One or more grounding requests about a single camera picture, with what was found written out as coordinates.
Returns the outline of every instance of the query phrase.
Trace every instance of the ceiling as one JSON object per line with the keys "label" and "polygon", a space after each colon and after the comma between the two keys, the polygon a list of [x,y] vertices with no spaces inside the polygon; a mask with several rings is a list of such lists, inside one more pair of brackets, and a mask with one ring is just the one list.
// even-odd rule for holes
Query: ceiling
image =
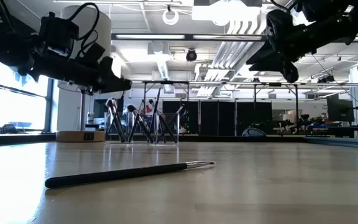
{"label": "ceiling", "polygon": [[[73,5],[68,3],[57,3],[53,0],[5,0],[11,14],[16,16],[33,29],[39,29],[39,23],[42,16],[46,16],[49,11],[59,14],[67,6]],[[277,1],[280,4],[288,3],[288,0]],[[191,10],[193,0],[182,1],[182,10]],[[143,15],[140,5],[125,6],[133,10],[124,9],[117,5],[99,5],[101,12],[110,16],[112,20],[112,32],[118,33],[164,33],[164,34],[225,34],[229,26],[216,26],[211,21],[193,21],[191,16],[180,13],[179,21],[173,25],[167,25],[162,20],[165,6],[144,6],[145,16]],[[123,67],[123,74],[127,78],[136,74],[150,75],[153,70],[158,70],[155,62],[147,61],[143,56],[147,55],[147,44],[149,41],[112,41],[117,52],[126,66]],[[189,48],[194,48],[198,54],[199,63],[211,63],[221,46],[221,42],[189,42],[189,41],[170,41],[170,51],[174,52],[167,62],[169,70],[195,71],[197,63],[186,62],[186,53]],[[317,51],[316,58],[308,55],[302,58],[296,67],[300,71],[300,80],[309,80],[310,77],[318,78],[319,74],[325,73],[324,69],[334,71],[337,81],[344,82],[348,79],[349,68],[354,66],[358,61],[358,44],[346,46],[344,44],[329,44],[321,47]],[[266,72],[256,74],[261,81],[264,79],[269,82],[282,81],[283,78],[279,73]]]}

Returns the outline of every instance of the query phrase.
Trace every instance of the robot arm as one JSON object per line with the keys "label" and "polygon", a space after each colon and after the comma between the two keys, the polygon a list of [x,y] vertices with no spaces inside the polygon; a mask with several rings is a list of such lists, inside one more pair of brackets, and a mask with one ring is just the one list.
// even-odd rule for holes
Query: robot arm
{"label": "robot arm", "polygon": [[[352,11],[346,14],[348,6]],[[270,34],[264,46],[253,55],[248,65],[251,71],[281,72],[290,82],[299,78],[293,62],[307,53],[315,54],[319,47],[341,39],[346,45],[358,34],[358,0],[294,0],[291,8],[303,12],[313,22],[294,26],[289,10],[273,10],[267,14]]]}
{"label": "robot arm", "polygon": [[[78,12],[89,5],[99,11],[95,4],[86,3]],[[78,37],[79,27],[71,20],[56,18],[50,12],[41,20],[39,35],[21,37],[0,0],[0,62],[20,75],[31,75],[35,81],[45,75],[83,86],[89,94],[129,90],[131,81],[117,78],[111,71],[112,58],[104,57],[98,63],[105,49],[96,42],[87,46],[82,57],[78,54],[70,59],[74,41],[84,39]]]}

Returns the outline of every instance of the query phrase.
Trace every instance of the black paintbrush handle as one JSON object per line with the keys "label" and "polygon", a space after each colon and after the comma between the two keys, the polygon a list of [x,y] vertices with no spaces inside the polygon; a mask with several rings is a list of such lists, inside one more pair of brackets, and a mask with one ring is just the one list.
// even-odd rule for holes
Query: black paintbrush handle
{"label": "black paintbrush handle", "polygon": [[151,167],[142,167],[142,168],[126,169],[126,170],[97,172],[92,174],[70,175],[65,177],[52,177],[45,181],[45,186],[47,188],[68,187],[72,185],[90,184],[90,183],[105,182],[111,180],[143,177],[147,175],[164,174],[164,173],[184,170],[186,168],[187,168],[187,164],[181,163],[181,164],[151,166]]}

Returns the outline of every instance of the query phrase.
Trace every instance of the wooden table surface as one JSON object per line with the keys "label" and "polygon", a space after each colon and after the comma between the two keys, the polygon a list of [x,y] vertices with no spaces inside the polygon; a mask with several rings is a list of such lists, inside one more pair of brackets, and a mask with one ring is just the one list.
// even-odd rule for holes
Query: wooden table surface
{"label": "wooden table surface", "polygon": [[[58,175],[186,161],[216,165],[44,187]],[[358,223],[358,149],[263,142],[3,146],[0,223]]]}

